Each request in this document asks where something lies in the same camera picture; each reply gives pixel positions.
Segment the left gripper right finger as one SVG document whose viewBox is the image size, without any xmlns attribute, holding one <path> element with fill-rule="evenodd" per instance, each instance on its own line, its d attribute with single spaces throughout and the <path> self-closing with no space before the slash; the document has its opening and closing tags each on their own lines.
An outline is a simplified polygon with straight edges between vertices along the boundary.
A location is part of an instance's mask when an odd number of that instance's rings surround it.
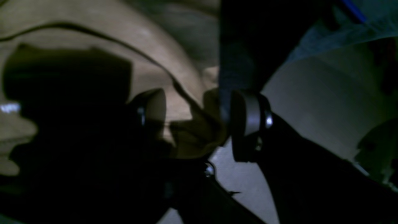
<svg viewBox="0 0 398 224">
<path fill-rule="evenodd" d="M 234 90 L 230 101 L 230 134 L 236 162 L 256 163 L 265 173 L 288 174 L 294 170 L 299 134 L 271 110 L 260 93 Z"/>
</svg>

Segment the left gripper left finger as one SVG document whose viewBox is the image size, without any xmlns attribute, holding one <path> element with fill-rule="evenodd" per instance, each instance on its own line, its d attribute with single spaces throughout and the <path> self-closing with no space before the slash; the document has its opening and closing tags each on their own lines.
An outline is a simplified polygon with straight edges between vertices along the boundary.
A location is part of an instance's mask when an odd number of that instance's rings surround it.
<svg viewBox="0 0 398 224">
<path fill-rule="evenodd" d="M 130 102 L 100 98 L 78 104 L 89 126 L 79 174 L 78 193 L 89 199 L 137 199 L 150 186 L 149 166 L 157 149 L 168 148 L 160 139 L 166 99 L 160 88 L 145 91 Z"/>
</svg>

